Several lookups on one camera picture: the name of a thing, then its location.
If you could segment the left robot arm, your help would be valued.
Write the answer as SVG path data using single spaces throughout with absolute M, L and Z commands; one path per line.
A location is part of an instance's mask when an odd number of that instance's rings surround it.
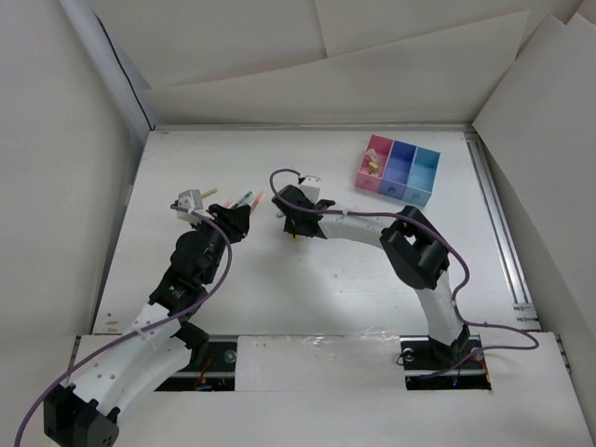
M 44 432 L 59 446 L 112 446 L 120 420 L 177 371 L 207 360 L 209 335 L 191 317 L 231 267 L 231 246 L 250 229 L 248 205 L 205 211 L 172 205 L 189 218 L 169 267 L 123 335 L 68 386 L 57 384 L 43 400 Z

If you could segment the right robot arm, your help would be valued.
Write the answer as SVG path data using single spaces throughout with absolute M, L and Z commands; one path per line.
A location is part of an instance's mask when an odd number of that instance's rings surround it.
M 449 252 L 419 209 L 407 206 L 395 217 L 334 213 L 333 201 L 314 203 L 294 185 L 285 186 L 272 202 L 285 215 L 284 231 L 293 236 L 343 239 L 382 250 L 398 279 L 418 297 L 433 360 L 450 367 L 464 356 L 469 327 L 455 311 Z

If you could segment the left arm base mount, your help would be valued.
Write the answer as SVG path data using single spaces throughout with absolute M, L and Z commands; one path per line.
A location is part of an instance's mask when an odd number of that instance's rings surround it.
M 236 385 L 237 338 L 215 338 L 204 354 L 157 387 L 158 392 L 227 392 Z

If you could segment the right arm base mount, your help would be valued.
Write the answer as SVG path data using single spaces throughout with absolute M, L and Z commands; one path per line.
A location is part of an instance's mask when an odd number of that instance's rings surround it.
M 482 354 L 462 361 L 479 348 L 481 340 L 472 338 L 455 359 L 444 360 L 434 355 L 427 338 L 405 338 L 400 341 L 396 364 L 404 370 L 408 391 L 491 390 L 491 378 Z

